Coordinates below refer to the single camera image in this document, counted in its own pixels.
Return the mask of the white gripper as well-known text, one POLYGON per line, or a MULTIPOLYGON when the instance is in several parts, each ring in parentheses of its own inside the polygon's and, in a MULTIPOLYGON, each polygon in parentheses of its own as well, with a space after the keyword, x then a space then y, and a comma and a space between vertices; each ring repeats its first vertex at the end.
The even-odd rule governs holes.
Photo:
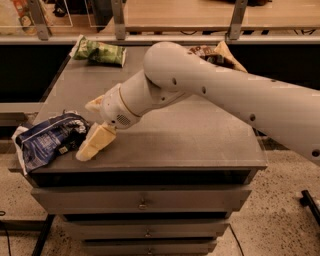
POLYGON ((140 121, 140 117, 131 113, 126 107, 120 89, 121 84, 117 84, 104 96, 100 95, 85 105, 85 108, 92 113, 100 112, 102 119, 110 125, 94 123, 91 126, 76 153, 77 160, 88 161, 108 146, 116 138, 115 127, 127 129, 140 121))

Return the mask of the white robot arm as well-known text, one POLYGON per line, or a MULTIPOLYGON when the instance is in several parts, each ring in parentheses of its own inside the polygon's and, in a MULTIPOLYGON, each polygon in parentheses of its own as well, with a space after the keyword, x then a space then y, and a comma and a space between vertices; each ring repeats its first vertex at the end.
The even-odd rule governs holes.
POLYGON ((311 162, 320 164, 317 90, 213 65, 172 42, 151 46, 143 69, 85 108, 127 129, 158 108, 201 96, 311 162))

